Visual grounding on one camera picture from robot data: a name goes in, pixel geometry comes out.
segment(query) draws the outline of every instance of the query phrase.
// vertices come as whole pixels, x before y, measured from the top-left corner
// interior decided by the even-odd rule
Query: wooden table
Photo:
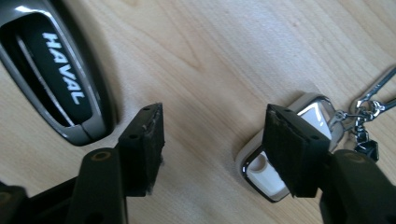
[[[234,158],[267,104],[321,92],[347,110],[396,63],[394,1],[69,2],[103,64],[120,122],[85,147],[65,142],[0,67],[0,179],[29,195],[75,176],[114,147],[137,111],[163,102],[166,145],[153,195],[128,199],[131,223],[320,223],[316,199],[269,203]],[[395,95],[396,79],[382,99]],[[396,110],[366,125],[396,183]]]

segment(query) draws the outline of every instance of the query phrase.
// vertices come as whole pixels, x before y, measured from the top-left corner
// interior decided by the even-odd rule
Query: silver key fob
[[[75,146],[110,134],[112,95],[63,1],[2,0],[0,15],[0,60],[43,119]]]
[[[333,151],[344,136],[341,122],[335,123],[330,129],[329,120],[334,116],[335,109],[330,100],[318,93],[306,93],[289,106],[313,127],[331,139],[329,147]],[[289,194],[274,167],[268,162],[262,148],[263,130],[260,130],[239,152],[236,157],[238,173],[272,203],[282,200]]]

